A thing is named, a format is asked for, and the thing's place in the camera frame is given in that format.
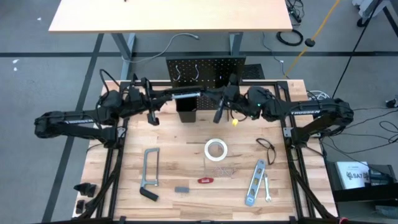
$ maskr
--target yellow object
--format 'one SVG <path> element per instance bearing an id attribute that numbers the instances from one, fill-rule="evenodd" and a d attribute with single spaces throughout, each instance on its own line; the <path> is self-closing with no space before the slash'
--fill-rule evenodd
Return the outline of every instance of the yellow object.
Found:
<path id="1" fill-rule="evenodd" d="M 236 125 L 238 125 L 238 119 L 233 119 L 232 120 L 232 125 L 234 126 L 234 127 L 236 127 Z"/>
<path id="2" fill-rule="evenodd" d="M 321 32 L 321 30 L 323 29 L 323 26 L 326 24 L 326 22 L 329 19 L 329 16 L 331 15 L 331 13 L 333 12 L 333 10 L 335 10 L 336 6 L 340 3 L 340 0 L 336 0 L 335 4 L 331 7 L 331 9 L 329 10 L 328 14 L 326 15 L 325 19 L 323 20 L 321 26 L 318 28 L 317 32 L 314 34 L 314 36 L 311 38 L 311 40 L 315 40 L 315 38 L 318 36 L 318 34 Z M 289 67 L 289 69 L 285 72 L 284 78 L 287 78 L 287 74 L 289 74 L 289 72 L 293 69 L 293 67 L 296 65 L 296 63 L 298 62 L 298 60 L 300 59 L 300 57 L 308 50 L 308 47 L 305 46 L 303 51 L 294 59 L 292 65 Z"/>

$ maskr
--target wooden workbench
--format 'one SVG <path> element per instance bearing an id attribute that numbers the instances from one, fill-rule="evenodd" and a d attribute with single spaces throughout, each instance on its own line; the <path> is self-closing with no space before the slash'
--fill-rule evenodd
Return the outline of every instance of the wooden workbench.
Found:
<path id="1" fill-rule="evenodd" d="M 303 80 L 289 80 L 292 101 L 306 100 Z M 117 86 L 108 82 L 109 89 Z M 241 86 L 244 93 L 248 86 Z M 269 123 L 263 119 L 240 122 L 235 128 L 226 121 L 226 113 L 219 124 L 213 123 L 215 111 L 197 111 L 196 123 L 181 123 L 175 111 L 175 102 L 164 105 L 159 113 L 159 126 L 147 123 L 146 114 L 133 116 L 128 125 L 124 147 L 123 163 L 119 180 L 114 218 L 126 216 L 127 220 L 288 220 L 296 213 L 294 196 L 290 182 L 287 157 L 279 121 Z M 312 121 L 312 116 L 296 116 L 297 126 Z M 204 145 L 207 140 L 220 138 L 228 145 L 228 155 L 220 162 L 206 159 L 207 176 L 217 176 L 216 167 L 234 168 L 232 178 L 224 175 L 215 177 L 212 184 L 198 184 L 204 176 Z M 265 201 L 264 181 L 261 183 L 256 203 L 253 207 L 244 204 L 254 166 L 258 159 L 266 159 L 266 150 L 258 145 L 256 138 L 266 138 L 275 146 L 275 164 L 266 167 L 272 202 Z M 90 146 L 98 144 L 91 141 Z M 311 139 L 308 146 L 320 151 L 317 139 Z M 144 151 L 159 147 L 159 186 L 148 185 L 147 189 L 157 194 L 153 202 L 139 193 L 142 177 Z M 86 157 L 81 182 L 97 184 L 98 193 L 106 160 L 107 149 L 102 146 L 92 148 Z M 337 215 L 328 175 L 323 158 L 312 151 L 303 149 L 305 167 L 310 188 L 319 201 L 334 215 Z M 148 157 L 147 180 L 154 179 L 156 157 Z M 189 187 L 188 194 L 175 193 L 174 187 Z M 104 215 L 109 208 L 111 190 L 104 204 Z M 307 206 L 301 192 L 304 215 L 308 216 Z"/>
<path id="2" fill-rule="evenodd" d="M 284 0 L 62 0 L 50 32 L 290 31 Z"/>

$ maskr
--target tape roll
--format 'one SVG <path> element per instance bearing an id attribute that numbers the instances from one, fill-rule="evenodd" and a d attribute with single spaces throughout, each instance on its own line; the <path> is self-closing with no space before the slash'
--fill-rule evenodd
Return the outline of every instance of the tape roll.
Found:
<path id="1" fill-rule="evenodd" d="M 220 157 L 213 157 L 212 155 L 210 155 L 209 147 L 213 144 L 221 146 L 223 148 L 223 154 Z M 205 145 L 205 155 L 207 159 L 211 161 L 222 161 L 226 157 L 227 153 L 228 153 L 228 147 L 226 146 L 225 142 L 221 139 L 210 139 Z"/>

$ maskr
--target pegboard hook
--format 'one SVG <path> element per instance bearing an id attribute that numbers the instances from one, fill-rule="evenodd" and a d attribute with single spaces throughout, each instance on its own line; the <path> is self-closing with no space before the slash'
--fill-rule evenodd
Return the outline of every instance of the pegboard hook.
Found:
<path id="1" fill-rule="evenodd" d="M 173 81 L 179 81 L 180 78 L 181 78 L 181 72 L 180 72 L 180 70 L 178 69 L 178 65 L 175 66 L 175 69 L 176 69 L 177 72 L 178 72 L 178 77 L 177 77 L 177 79 L 174 79 L 174 78 L 173 78 Z"/>
<path id="2" fill-rule="evenodd" d="M 195 64 L 195 69 L 197 70 L 197 76 L 195 78 L 192 78 L 192 80 L 197 80 L 199 78 L 199 70 L 197 64 Z"/>

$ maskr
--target black metal frame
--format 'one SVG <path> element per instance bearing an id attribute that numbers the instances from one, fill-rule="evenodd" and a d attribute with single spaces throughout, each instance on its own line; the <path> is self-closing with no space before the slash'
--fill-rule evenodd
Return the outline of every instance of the black metal frame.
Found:
<path id="1" fill-rule="evenodd" d="M 153 81 L 151 82 L 152 86 L 171 86 L 171 82 L 157 82 L 157 81 Z M 122 82 L 120 88 L 124 88 L 125 86 L 128 86 L 128 84 L 130 84 L 129 81 L 126 82 Z M 245 82 L 244 80 L 242 81 L 242 83 L 240 83 L 241 86 L 251 86 L 251 85 L 260 85 L 260 86 L 269 86 L 269 87 L 274 87 L 275 90 L 275 96 L 277 99 L 282 100 L 281 95 L 280 95 L 280 91 L 284 92 L 285 95 L 285 101 L 290 101 L 290 93 L 289 93 L 289 87 L 287 84 L 287 81 L 276 81 L 276 82 L 267 82 L 267 81 L 254 81 L 254 82 Z M 289 115 L 289 119 L 290 119 L 290 123 L 291 123 L 291 127 L 296 127 L 296 123 L 295 123 L 295 118 L 292 115 Z M 126 128 L 126 132 L 127 132 L 127 123 L 128 123 L 128 119 L 125 119 L 123 121 L 123 127 Z M 283 132 L 284 128 L 286 128 L 286 122 L 284 120 L 280 121 L 281 124 L 281 131 Z M 118 158 L 115 165 L 115 169 L 120 167 L 116 167 L 118 164 L 121 166 L 121 161 L 123 159 L 123 150 L 124 150 L 124 141 L 125 141 L 125 137 L 126 134 L 123 136 L 123 140 L 122 142 L 122 146 L 119 149 L 118 152 Z M 289 165 L 289 172 L 290 172 L 290 180 L 292 183 L 292 190 L 293 190 L 293 196 L 294 196 L 294 201 L 295 201 L 295 207 L 297 210 L 297 218 L 300 219 L 302 217 L 304 217 L 303 215 L 303 211 L 302 211 L 302 204 L 301 204 L 301 200 L 300 200 L 300 195 L 299 195 L 299 188 L 297 186 L 297 181 L 293 178 L 292 176 L 292 171 L 295 168 L 295 164 L 293 162 L 293 158 L 291 155 L 291 149 L 292 149 L 292 143 L 291 143 L 291 139 L 288 137 L 284 136 L 284 142 L 285 142 L 285 150 L 286 150 L 286 154 L 287 154 L 287 163 Z M 296 148 L 297 151 L 297 155 L 298 155 L 298 164 L 300 167 L 300 173 L 302 178 L 304 179 L 305 183 L 308 185 L 308 178 L 307 178 L 307 173 L 305 171 L 305 164 L 304 164 L 304 160 L 303 160 L 303 156 L 302 156 L 302 152 L 300 148 Z M 108 151 L 108 154 L 106 156 L 106 161 L 105 161 L 105 168 L 104 168 L 104 174 L 103 174 L 103 184 L 106 182 L 106 179 L 111 171 L 111 161 L 112 161 L 112 156 L 113 156 L 113 151 Z M 120 172 L 118 172 L 116 174 L 116 178 L 114 180 L 113 183 L 113 189 L 112 189 L 112 194 L 111 194 L 111 198 L 110 198 L 110 204 L 109 204 L 109 211 L 108 211 L 108 218 L 113 219 L 114 217 L 114 210 L 115 210 L 115 206 L 116 206 L 116 196 L 117 196 L 117 191 L 118 191 L 118 184 L 119 184 L 119 177 L 120 177 Z M 308 198 L 308 196 L 305 196 L 306 201 L 307 201 L 307 206 L 308 206 L 308 212 L 311 218 L 315 218 L 315 212 L 314 212 L 314 208 L 313 205 L 310 202 L 310 199 Z M 103 214 L 103 204 L 104 204 L 104 199 L 102 199 L 102 201 L 99 203 L 99 206 L 97 208 L 97 212 L 96 212 L 96 218 L 101 218 L 102 214 Z M 125 223 L 137 223 L 135 221 L 125 221 Z M 198 222 L 178 222 L 178 223 L 198 223 Z M 275 222 L 275 221 L 269 221 L 266 223 L 291 223 L 291 221 L 282 221 L 282 222 Z"/>

